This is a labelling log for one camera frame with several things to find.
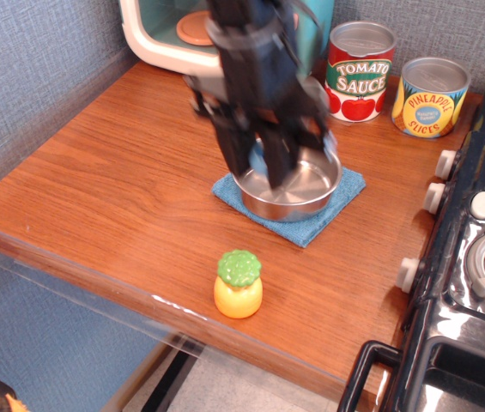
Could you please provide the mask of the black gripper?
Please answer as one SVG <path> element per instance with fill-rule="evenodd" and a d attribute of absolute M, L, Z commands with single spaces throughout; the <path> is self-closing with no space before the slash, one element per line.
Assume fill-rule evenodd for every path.
<path fill-rule="evenodd" d="M 240 177 L 249 155 L 263 143 L 271 189 L 295 169 L 301 147 L 324 149 L 336 140 L 327 123 L 322 88 L 299 77 L 293 32 L 212 29 L 220 76 L 186 76 L 195 112 L 215 127 L 229 171 Z"/>

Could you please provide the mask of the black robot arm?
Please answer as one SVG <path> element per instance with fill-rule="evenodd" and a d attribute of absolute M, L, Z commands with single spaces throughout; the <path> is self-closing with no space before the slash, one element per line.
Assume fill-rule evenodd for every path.
<path fill-rule="evenodd" d="M 209 1 L 207 33 L 219 53 L 221 76 L 186 76 L 193 109 L 215 127 L 230 172 L 251 167 L 263 146 L 270 188 L 296 168 L 303 147 L 328 152 L 328 98 L 311 76 L 299 73 L 293 8 L 300 1 Z"/>

